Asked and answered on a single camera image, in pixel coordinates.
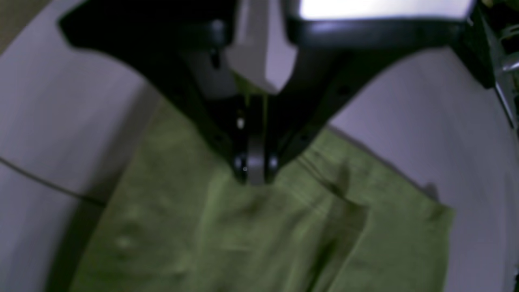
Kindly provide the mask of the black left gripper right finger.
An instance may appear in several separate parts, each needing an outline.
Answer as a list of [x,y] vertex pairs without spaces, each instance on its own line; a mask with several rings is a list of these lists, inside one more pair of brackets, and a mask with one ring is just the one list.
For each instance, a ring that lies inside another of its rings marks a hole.
[[373,78],[454,41],[473,0],[282,0],[296,49],[286,84],[263,100],[262,179],[272,183]]

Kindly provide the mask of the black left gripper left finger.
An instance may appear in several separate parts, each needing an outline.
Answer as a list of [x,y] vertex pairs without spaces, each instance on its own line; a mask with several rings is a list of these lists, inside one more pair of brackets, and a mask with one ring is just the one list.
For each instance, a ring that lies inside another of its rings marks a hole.
[[237,7],[236,0],[85,0],[59,27],[73,47],[139,72],[246,183],[247,108],[225,55]]

